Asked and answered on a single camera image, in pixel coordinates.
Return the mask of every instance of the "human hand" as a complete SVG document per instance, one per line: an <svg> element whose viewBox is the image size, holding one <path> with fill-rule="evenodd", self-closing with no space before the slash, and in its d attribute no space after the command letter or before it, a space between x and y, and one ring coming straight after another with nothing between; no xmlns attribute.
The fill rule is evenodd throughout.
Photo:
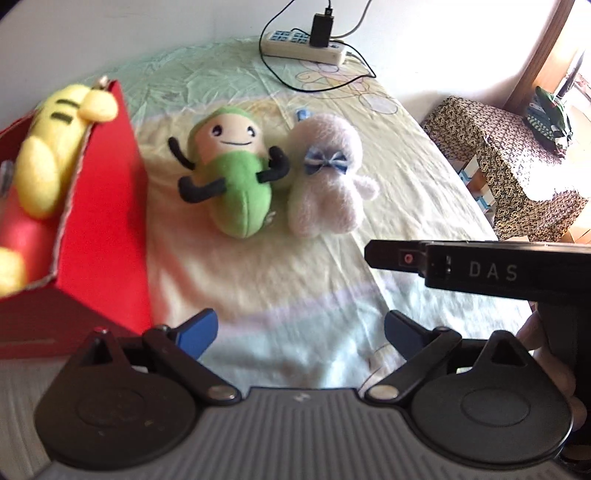
<svg viewBox="0 0 591 480"><path fill-rule="evenodd" d="M574 373L550 352L548 339L537 311L525 321L516 337L529 351L534 350L534 358L538 364L567 398L573 413L573 430L581 428L587 417L587 408L574 396Z"/></svg>

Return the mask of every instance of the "green plush body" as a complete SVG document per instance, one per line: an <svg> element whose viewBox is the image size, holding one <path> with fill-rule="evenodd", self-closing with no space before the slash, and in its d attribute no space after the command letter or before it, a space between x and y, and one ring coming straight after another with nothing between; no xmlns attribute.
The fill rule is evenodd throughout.
<svg viewBox="0 0 591 480"><path fill-rule="evenodd" d="M221 154L200 166L203 181L226 179L226 193L208 200L216 226L234 238L247 238L264 225L271 207L271 185L258 183L256 174L265 169L264 159L247 151Z"/></svg>

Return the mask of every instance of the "power strip socket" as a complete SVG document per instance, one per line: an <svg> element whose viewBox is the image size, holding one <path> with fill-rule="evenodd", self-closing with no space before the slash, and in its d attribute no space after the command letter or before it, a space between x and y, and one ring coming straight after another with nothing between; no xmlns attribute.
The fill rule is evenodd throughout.
<svg viewBox="0 0 591 480"><path fill-rule="evenodd" d="M285 59L309 60L329 65L342 65L347 56L345 45L331 41L325 48L310 46L310 36L289 30L275 30L266 34L261 41L264 55Z"/></svg>

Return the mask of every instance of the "blue bow tie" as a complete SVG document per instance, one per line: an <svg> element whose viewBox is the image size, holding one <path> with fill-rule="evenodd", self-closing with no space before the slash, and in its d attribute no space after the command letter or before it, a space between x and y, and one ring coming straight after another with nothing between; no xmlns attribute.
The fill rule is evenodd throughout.
<svg viewBox="0 0 591 480"><path fill-rule="evenodd" d="M349 164L349 160L340 150L332 157L326 158L324 152L316 147L310 147L304 159L304 169L308 175L313 175L324 167L334 168L339 173L345 174Z"/></svg>

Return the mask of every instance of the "black cable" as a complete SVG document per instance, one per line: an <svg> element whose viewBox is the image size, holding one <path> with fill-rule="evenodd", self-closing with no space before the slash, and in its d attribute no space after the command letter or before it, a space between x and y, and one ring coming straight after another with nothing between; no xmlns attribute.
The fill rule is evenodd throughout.
<svg viewBox="0 0 591 480"><path fill-rule="evenodd" d="M320 92L329 92L331 90L336 90L336 89L342 88L342 87L347 86L347 85L350 85L351 83L356 82L357 80L362 79L362 78L372 78L372 79L377 78L377 75L375 74L373 68L371 66L369 66L369 63L367 62L367 60L365 60L365 58L363 57L363 55L361 55L361 53L359 52L359 50L357 50L357 48L355 48L354 46L349 45L348 43L345 43L344 41L339 40L339 43L342 43L346 47L349 47L349 48L352 48L353 50L355 50L355 52L357 53L357 55L359 55L359 57L361 57L361 59L365 63L365 67L367 67L367 69L369 70L369 73L366 73L364 75L358 75L354 79L349 80L348 82L341 83L340 85L335 85L333 87L319 89L319 90L304 90L303 88L294 87L293 85L290 85L289 83L283 81L279 77L279 75L276 74L275 70L273 70L271 68L271 66L265 61L265 58L264 58L264 55L263 55L263 52L262 52L262 46L261 46L262 45L262 38L265 35L265 32L266 32L267 28L269 28L269 25L271 25L273 23L273 21L275 21L275 19L277 17L279 17L285 10L287 10L291 6L291 4L293 2L295 2L295 1L296 0L290 0L289 3L286 6L284 6L277 15L275 15L273 18L271 18L267 22L267 24L263 27L262 32L261 32L261 36L259 37L259 55L261 56L261 61L263 62L263 64L265 65L265 67L268 68L269 72L271 72L275 76L275 78L277 80L279 80L279 82L282 85L288 87L290 90L294 90L295 92L320 93ZM309 35L308 32L303 31L301 28L292 28L291 30L292 31L297 30L297 31L300 31L302 33L305 33L306 35Z"/></svg>

